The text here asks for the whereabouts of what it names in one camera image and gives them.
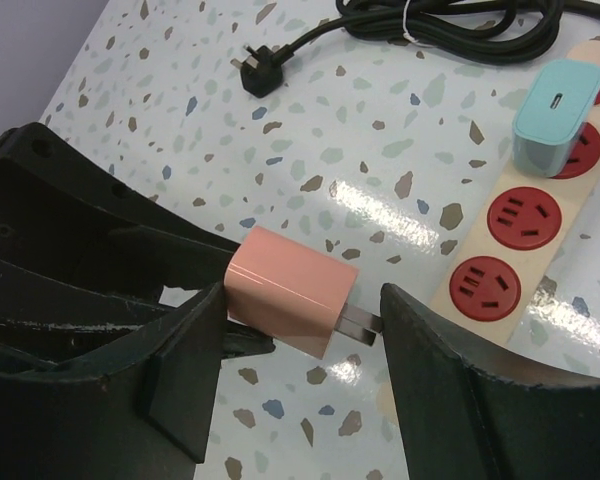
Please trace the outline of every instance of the coiled black cable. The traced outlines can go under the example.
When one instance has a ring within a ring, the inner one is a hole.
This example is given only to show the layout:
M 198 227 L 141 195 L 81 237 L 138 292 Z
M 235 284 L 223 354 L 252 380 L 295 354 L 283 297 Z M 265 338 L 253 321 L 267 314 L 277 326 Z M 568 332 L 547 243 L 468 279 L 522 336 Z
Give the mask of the coiled black cable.
M 363 40 L 403 38 L 405 0 L 336 0 L 341 17 L 319 25 L 283 48 L 280 57 L 292 56 L 302 46 L 321 35 L 344 28 Z M 503 12 L 502 19 L 484 29 L 455 25 L 440 17 Z M 519 12 L 540 12 L 542 18 L 527 33 L 495 40 L 515 21 Z M 509 65 L 527 62 L 545 53 L 556 40 L 563 12 L 600 20 L 600 4 L 584 0 L 490 0 L 463 3 L 462 0 L 413 0 L 409 4 L 407 27 L 413 37 L 467 60 Z

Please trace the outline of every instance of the power strip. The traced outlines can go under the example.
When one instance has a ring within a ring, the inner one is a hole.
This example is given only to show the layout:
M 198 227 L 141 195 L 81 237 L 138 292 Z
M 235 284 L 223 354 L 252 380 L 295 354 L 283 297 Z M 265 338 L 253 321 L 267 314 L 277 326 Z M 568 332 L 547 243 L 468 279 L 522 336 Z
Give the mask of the power strip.
M 600 42 L 580 44 L 567 58 L 600 66 Z M 556 177 L 528 176 L 507 162 L 429 304 L 433 311 L 506 345 L 600 178 L 600 102 L 587 122 Z

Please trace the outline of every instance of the teal power adapter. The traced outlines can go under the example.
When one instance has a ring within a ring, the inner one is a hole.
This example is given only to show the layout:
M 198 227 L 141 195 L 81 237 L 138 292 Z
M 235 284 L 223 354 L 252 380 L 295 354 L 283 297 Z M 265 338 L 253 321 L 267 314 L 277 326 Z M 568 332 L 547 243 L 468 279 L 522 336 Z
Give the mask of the teal power adapter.
M 530 175 L 558 175 L 599 91 L 599 66 L 567 59 L 547 64 L 513 121 L 516 167 Z

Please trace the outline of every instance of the gray wall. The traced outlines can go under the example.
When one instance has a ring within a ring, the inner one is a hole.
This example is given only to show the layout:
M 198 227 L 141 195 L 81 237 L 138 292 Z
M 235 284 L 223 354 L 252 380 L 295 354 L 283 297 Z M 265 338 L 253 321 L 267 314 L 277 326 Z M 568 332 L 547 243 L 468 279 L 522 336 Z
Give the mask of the gray wall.
M 107 0 L 0 0 L 0 134 L 36 121 Z

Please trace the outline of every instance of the white speckled tabletop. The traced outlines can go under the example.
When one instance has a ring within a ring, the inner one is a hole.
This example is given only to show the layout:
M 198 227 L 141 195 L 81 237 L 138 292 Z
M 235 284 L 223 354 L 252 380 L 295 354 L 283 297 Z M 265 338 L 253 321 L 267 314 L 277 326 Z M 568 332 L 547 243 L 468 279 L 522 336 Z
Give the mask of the white speckled tabletop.
M 335 16 L 324 0 L 112 0 L 42 121 L 203 228 L 241 240 L 257 224 L 352 262 L 355 304 L 377 312 L 385 282 L 426 302 L 509 158 L 525 88 L 600 39 L 600 23 L 565 16 L 548 55 L 508 68 L 334 32 L 270 97 L 242 90 L 229 64 L 242 45 L 288 43 Z M 509 348 L 600 376 L 600 183 L 546 276 Z M 196 479 L 407 478 L 398 427 L 376 407 L 387 379 L 382 342 L 344 337 L 323 361 L 278 345 L 224 362 Z

